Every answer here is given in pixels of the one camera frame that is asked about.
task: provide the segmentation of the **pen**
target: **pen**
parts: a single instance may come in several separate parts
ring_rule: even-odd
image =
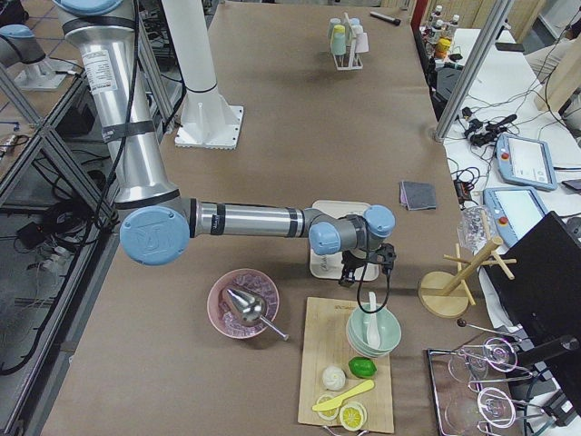
[[[399,25],[401,20],[399,18],[394,18],[393,16],[387,16],[384,14],[380,14],[379,12],[369,12],[371,16],[375,16],[376,18],[387,21],[388,23],[392,23],[393,25]]]

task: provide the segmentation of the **white spoon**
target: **white spoon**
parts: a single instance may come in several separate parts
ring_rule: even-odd
[[[375,293],[369,293],[369,311],[376,310]],[[369,324],[367,325],[367,344],[371,348],[378,349],[381,345],[381,338],[379,337],[378,319],[375,313],[369,315]]]

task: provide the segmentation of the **tablet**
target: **tablet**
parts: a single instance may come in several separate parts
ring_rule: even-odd
[[[555,169],[545,141],[501,134],[497,140],[497,160],[506,182],[555,191]]]
[[[528,233],[548,213],[531,187],[487,188],[484,203],[492,212],[498,234],[508,247]]]

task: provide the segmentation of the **black monitor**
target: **black monitor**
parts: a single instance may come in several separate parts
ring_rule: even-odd
[[[548,213],[504,258],[515,258],[509,280],[487,267],[512,322],[522,324],[535,346],[572,335],[581,341],[581,242],[556,213]],[[581,350],[545,361],[565,396],[581,415]]]

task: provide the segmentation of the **lemon slice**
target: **lemon slice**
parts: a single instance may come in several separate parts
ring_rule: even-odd
[[[361,408],[361,410],[363,411],[363,424],[365,425],[365,422],[367,422],[367,409],[365,408],[365,406],[361,404],[359,401],[349,401],[347,404],[350,403],[355,404]]]
[[[348,402],[339,410],[339,421],[345,430],[358,431],[365,424],[367,412],[364,407],[355,404],[354,401]]]
[[[333,395],[329,393],[323,393],[318,399],[317,404],[320,402],[324,402],[326,400],[330,400],[333,398]],[[318,411],[317,414],[320,416],[322,420],[325,421],[333,421],[339,415],[339,407],[335,409],[331,409],[330,411]]]

